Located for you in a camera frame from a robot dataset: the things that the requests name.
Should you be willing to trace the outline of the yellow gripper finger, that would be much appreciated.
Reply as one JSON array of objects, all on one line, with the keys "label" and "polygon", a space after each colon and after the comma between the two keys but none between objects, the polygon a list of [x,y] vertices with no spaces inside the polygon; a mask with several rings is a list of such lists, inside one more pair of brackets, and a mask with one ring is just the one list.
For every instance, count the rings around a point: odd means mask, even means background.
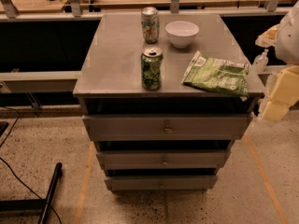
[{"label": "yellow gripper finger", "polygon": [[290,65],[271,75],[261,104],[261,115],[269,121],[281,120],[299,101],[299,66]]},{"label": "yellow gripper finger", "polygon": [[270,27],[255,40],[255,44],[262,48],[274,47],[277,43],[278,25]]}]

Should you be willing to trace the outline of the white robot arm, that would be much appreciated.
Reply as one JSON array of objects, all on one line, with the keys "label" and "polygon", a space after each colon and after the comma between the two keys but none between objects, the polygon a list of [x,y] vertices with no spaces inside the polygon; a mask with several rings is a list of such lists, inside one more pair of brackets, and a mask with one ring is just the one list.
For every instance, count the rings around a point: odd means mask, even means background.
[{"label": "white robot arm", "polygon": [[259,35],[255,44],[274,47],[276,57],[287,64],[268,77],[259,108],[260,119],[277,122],[299,101],[299,2],[279,24]]}]

